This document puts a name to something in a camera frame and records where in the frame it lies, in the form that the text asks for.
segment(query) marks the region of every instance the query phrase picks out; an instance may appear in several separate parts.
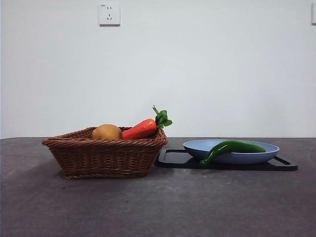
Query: carrot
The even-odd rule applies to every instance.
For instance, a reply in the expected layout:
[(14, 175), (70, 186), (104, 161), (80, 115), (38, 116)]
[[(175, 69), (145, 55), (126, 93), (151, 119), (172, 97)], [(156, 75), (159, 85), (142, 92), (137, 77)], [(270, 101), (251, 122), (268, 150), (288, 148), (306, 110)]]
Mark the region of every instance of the carrot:
[(153, 107), (153, 110), (157, 114), (155, 120), (148, 118), (144, 121), (141, 121), (134, 127), (123, 131), (123, 139), (137, 139), (146, 137), (155, 133), (158, 128), (163, 128), (164, 126), (169, 126), (172, 124), (172, 121), (168, 119), (166, 110), (158, 112), (155, 106)]

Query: plastic vegetable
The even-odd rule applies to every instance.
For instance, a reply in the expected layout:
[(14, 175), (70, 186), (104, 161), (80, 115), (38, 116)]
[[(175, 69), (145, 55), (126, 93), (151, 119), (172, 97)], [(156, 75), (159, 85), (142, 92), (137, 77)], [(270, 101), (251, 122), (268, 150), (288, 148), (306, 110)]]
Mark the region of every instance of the plastic vegetable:
[(251, 143), (237, 140), (227, 140), (215, 145), (206, 155), (204, 160), (200, 161), (203, 166), (208, 165), (215, 157), (229, 152), (239, 153), (261, 153), (266, 152), (264, 147)]
[(146, 137), (155, 133), (157, 128), (163, 128), (164, 126), (172, 125), (172, 121), (168, 119), (166, 110), (158, 112), (155, 106), (153, 107), (153, 110), (157, 114), (155, 120), (152, 118), (146, 119), (134, 127), (123, 131), (123, 139), (137, 139)]

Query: basket rim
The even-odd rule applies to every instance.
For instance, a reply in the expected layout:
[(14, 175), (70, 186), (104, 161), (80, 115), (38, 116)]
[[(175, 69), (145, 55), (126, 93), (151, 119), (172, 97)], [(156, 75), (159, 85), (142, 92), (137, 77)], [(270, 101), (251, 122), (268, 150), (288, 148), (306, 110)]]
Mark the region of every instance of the basket rim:
[[(80, 133), (93, 130), (96, 127), (87, 127), (82, 130), (75, 132), (66, 133), (63, 135), (57, 135), (53, 137), (48, 137), (42, 140), (42, 145), (53, 146), (54, 144), (63, 144), (67, 146), (82, 146), (82, 145), (94, 145), (94, 146), (144, 146), (144, 145), (166, 145), (168, 143), (168, 138), (161, 128), (157, 129), (156, 138), (140, 138), (140, 139), (120, 139), (120, 140), (108, 140), (108, 139), (92, 139), (92, 138), (69, 138), (69, 136), (75, 136)], [(119, 127), (120, 129), (128, 129), (131, 127)]]

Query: black tray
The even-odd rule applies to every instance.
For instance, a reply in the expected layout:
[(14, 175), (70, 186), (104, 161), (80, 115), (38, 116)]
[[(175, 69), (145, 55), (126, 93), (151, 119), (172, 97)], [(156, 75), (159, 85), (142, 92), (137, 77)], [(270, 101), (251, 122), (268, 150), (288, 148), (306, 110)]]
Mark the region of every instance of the black tray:
[(275, 156), (273, 159), (260, 164), (221, 164), (210, 163), (203, 167), (199, 164), (200, 159), (192, 157), (186, 150), (165, 149), (162, 150), (155, 161), (156, 166), (166, 168), (185, 169), (229, 169), (229, 170), (267, 170), (267, 171), (296, 171), (298, 165), (294, 162)]

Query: green carrot top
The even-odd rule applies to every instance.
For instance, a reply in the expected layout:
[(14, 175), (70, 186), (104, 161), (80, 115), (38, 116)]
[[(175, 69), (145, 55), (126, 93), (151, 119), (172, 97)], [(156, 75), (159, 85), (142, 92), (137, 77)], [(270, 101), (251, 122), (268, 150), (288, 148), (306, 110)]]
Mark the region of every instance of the green carrot top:
[(164, 126), (169, 126), (172, 125), (172, 121), (168, 119), (167, 111), (166, 110), (161, 110), (158, 112), (156, 107), (153, 107), (153, 110), (155, 111), (156, 115), (156, 124), (158, 128), (163, 128)]

